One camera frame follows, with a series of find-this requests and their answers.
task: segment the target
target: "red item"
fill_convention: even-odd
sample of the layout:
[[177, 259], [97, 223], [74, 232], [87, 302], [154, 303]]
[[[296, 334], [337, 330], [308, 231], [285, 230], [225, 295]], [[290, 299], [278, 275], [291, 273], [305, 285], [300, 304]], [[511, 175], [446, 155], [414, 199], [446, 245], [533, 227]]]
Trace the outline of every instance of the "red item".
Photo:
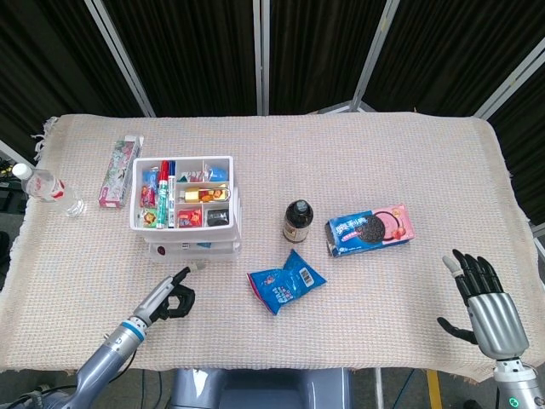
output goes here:
[[161, 171], [159, 172], [159, 180], [167, 181], [169, 179], [169, 161], [164, 160], [161, 162]]
[[200, 209], [178, 211], [179, 228], [200, 228], [203, 225], [203, 214]]

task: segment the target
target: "oreo cookie box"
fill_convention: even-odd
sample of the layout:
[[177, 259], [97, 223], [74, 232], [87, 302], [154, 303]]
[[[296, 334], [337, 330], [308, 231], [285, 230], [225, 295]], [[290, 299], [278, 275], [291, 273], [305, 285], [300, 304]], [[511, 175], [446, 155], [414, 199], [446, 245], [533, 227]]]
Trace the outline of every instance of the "oreo cookie box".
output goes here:
[[404, 204], [330, 219], [325, 224], [333, 257], [401, 245], [415, 238]]

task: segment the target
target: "metal pole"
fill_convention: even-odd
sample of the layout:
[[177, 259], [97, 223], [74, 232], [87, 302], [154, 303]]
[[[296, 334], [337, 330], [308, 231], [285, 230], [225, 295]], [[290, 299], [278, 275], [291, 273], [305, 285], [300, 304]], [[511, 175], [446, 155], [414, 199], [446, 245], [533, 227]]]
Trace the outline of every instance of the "metal pole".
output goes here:
[[263, 115], [263, 65], [261, 62], [261, 1], [254, 5], [255, 104], [257, 115]]
[[382, 390], [381, 368], [373, 368], [375, 372], [375, 399], [376, 409], [384, 409], [384, 391]]
[[531, 227], [531, 233], [534, 237], [545, 236], [545, 222], [538, 224], [537, 226]]
[[10, 158], [12, 158], [15, 162], [18, 164], [26, 164], [27, 166], [34, 169], [34, 165], [31, 164], [28, 160], [23, 158], [18, 152], [16, 152], [10, 145], [5, 143], [4, 141], [0, 140], [0, 152], [8, 155]]
[[364, 97], [365, 90], [367, 89], [367, 84], [371, 78], [371, 74], [375, 69], [376, 62], [378, 61], [378, 56], [381, 53], [382, 46], [386, 40], [386, 35], [390, 30], [392, 25], [393, 17], [395, 12], [398, 9], [400, 0], [387, 0], [384, 5], [384, 10], [382, 11], [381, 19], [376, 28], [375, 36], [373, 37], [373, 43], [365, 59], [364, 69], [361, 71], [359, 76], [358, 86], [354, 92], [354, 97], [350, 103], [350, 112], [356, 112], [358, 110], [359, 102]]
[[543, 247], [542, 242], [539, 241], [539, 238], [534, 237], [534, 245], [536, 245], [537, 254], [538, 254], [539, 257], [541, 257], [542, 260], [545, 262], [545, 247]]
[[474, 114], [488, 119], [507, 101], [519, 87], [545, 62], [545, 38], [522, 60], [505, 81]]
[[261, 60], [263, 62], [263, 115], [269, 114], [269, 56], [271, 54], [271, 1], [261, 0]]
[[104, 41], [106, 41], [114, 60], [117, 62], [118, 67], [142, 112], [147, 117], [155, 117], [156, 115], [153, 111], [152, 104], [147, 98], [142, 82], [133, 67], [104, 3], [102, 0], [85, 0], [85, 5], [93, 16], [95, 24], [99, 28]]

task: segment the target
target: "toothpaste box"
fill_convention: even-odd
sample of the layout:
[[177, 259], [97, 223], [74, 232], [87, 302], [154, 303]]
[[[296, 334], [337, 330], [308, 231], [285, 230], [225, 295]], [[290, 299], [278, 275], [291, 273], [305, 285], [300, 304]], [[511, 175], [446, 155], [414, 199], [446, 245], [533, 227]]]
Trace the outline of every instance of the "toothpaste box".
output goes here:
[[100, 207], [123, 207], [125, 193], [130, 185], [133, 161], [140, 156], [144, 138], [127, 135], [123, 141], [116, 141], [112, 159], [99, 193]]

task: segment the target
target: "black backdrop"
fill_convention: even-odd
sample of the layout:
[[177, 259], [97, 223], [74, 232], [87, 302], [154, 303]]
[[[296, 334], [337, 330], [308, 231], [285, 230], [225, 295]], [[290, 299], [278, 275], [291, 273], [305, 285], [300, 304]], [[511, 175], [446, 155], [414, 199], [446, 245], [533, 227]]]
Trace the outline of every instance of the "black backdrop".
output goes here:
[[351, 100], [385, 0], [271, 1], [271, 114]]
[[[351, 100], [385, 0], [271, 0], [270, 112]], [[255, 115], [252, 0], [106, 0], [158, 116]], [[65, 113], [141, 116], [83, 0], [0, 2], [2, 140], [28, 159]], [[475, 113], [545, 37], [542, 2], [402, 0], [364, 101]], [[545, 222], [545, 72], [490, 119], [519, 204]]]
[[401, 1], [364, 101], [377, 111], [473, 115], [545, 37], [537, 1]]
[[0, 132], [15, 151], [31, 160], [52, 116], [141, 116], [83, 1], [2, 1], [0, 15]]
[[159, 117], [256, 114], [252, 0], [105, 5]]
[[545, 222], [545, 66], [492, 117], [513, 190], [526, 215]]

